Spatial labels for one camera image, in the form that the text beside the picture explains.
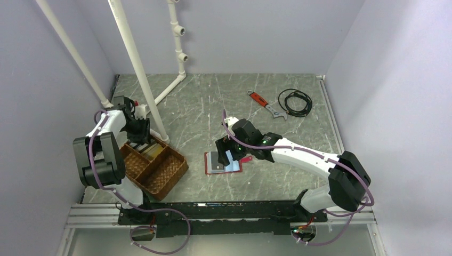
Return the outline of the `dark credit card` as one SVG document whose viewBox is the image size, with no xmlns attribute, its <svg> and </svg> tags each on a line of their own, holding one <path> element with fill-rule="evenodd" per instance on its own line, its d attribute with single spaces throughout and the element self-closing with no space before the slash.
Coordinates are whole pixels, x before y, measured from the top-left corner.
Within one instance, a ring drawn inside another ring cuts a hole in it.
<svg viewBox="0 0 452 256">
<path fill-rule="evenodd" d="M 217 151 L 209 152 L 209 173 L 224 172 L 224 165 L 219 162 L 219 154 Z"/>
</svg>

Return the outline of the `woven wicker basket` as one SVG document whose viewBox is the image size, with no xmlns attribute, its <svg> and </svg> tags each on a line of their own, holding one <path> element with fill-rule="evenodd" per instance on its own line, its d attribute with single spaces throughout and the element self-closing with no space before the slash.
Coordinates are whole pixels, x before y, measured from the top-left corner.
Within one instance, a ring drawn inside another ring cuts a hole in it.
<svg viewBox="0 0 452 256">
<path fill-rule="evenodd" d="M 152 199 L 162 201 L 188 170 L 187 159 L 157 138 L 153 143 L 164 147 L 153 160 L 145 158 L 128 145 L 124 144 L 120 152 L 126 166 L 126 176 L 146 192 Z"/>
</svg>

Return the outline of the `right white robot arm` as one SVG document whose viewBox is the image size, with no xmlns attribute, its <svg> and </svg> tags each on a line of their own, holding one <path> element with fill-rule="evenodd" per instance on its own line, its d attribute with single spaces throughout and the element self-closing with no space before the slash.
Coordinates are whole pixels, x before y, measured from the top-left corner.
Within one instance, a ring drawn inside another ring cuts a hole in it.
<svg viewBox="0 0 452 256">
<path fill-rule="evenodd" d="M 324 153 L 279 134 L 262 134 L 246 119 L 225 117 L 221 124 L 227 135 L 215 144 L 219 162 L 224 166 L 252 155 L 259 160 L 297 167 L 327 181 L 322 187 L 298 195 L 293 209 L 299 221 L 307 221 L 315 212 L 329 207 L 355 212 L 363 206 L 374 205 L 369 190 L 371 179 L 355 154 L 349 151 L 339 155 Z"/>
</svg>

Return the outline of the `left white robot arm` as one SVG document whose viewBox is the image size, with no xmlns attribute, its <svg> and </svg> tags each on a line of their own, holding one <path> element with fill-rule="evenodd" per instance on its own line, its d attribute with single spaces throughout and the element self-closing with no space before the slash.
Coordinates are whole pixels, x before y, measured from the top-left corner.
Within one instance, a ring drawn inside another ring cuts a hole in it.
<svg viewBox="0 0 452 256">
<path fill-rule="evenodd" d="M 117 142 L 121 132 L 138 146 L 149 142 L 150 119 L 146 117 L 146 106 L 118 96 L 114 97 L 112 107 L 97 111 L 94 119 L 93 130 L 72 143 L 81 183 L 114 195 L 122 209 L 133 209 L 132 217 L 138 223 L 148 223 L 153 209 L 145 204 L 143 190 L 127 174 L 142 173 L 150 161 L 131 146 L 120 147 Z"/>
</svg>

